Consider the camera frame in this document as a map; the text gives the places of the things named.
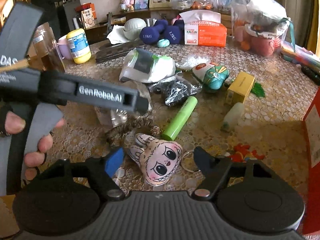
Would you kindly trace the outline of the left hand black glove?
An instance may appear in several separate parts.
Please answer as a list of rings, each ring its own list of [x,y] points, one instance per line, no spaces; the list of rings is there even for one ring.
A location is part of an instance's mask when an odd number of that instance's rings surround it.
[[[1,108],[1,135],[18,134],[24,130],[25,126],[26,122],[24,119],[11,110],[5,110],[5,107]],[[29,152],[24,156],[24,164],[27,167],[24,174],[28,181],[33,180],[37,176],[38,168],[46,162],[47,152],[52,146],[53,137],[49,133],[39,140],[37,151]]]

